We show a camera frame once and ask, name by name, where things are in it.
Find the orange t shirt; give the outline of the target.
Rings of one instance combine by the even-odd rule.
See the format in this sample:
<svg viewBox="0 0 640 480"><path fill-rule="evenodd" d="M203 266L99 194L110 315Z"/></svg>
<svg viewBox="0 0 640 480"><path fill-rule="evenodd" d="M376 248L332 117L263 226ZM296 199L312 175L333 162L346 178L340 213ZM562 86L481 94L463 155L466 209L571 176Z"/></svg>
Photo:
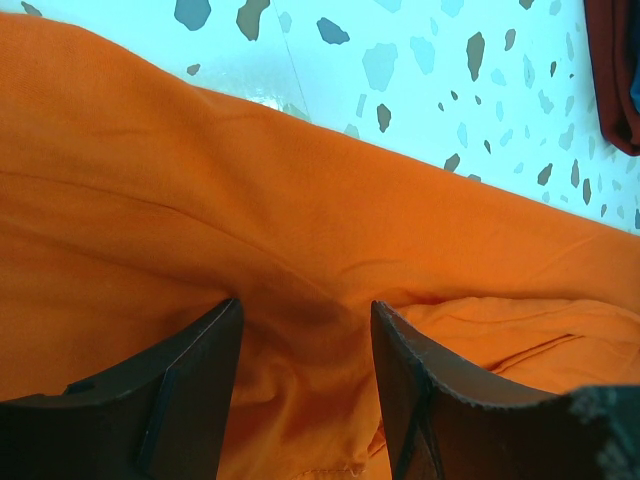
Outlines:
<svg viewBox="0 0 640 480"><path fill-rule="evenodd" d="M370 306L504 378L639 380L639 240L1 17L1 396L241 300L219 475L387 479Z"/></svg>

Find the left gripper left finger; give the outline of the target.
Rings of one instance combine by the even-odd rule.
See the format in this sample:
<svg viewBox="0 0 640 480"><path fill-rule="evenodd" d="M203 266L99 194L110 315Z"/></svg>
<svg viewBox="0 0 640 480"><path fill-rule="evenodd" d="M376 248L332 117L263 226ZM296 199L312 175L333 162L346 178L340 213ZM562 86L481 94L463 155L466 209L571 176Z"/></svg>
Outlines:
<svg viewBox="0 0 640 480"><path fill-rule="evenodd" d="M216 478L243 327L229 299L61 395L2 402L2 478Z"/></svg>

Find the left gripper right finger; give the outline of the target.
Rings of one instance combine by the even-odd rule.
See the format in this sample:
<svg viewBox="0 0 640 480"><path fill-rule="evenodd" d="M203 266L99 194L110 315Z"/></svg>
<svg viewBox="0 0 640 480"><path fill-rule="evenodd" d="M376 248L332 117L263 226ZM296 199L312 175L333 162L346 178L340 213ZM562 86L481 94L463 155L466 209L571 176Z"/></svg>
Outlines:
<svg viewBox="0 0 640 480"><path fill-rule="evenodd" d="M636 479L639 388L555 395L499 377L371 306L395 479Z"/></svg>

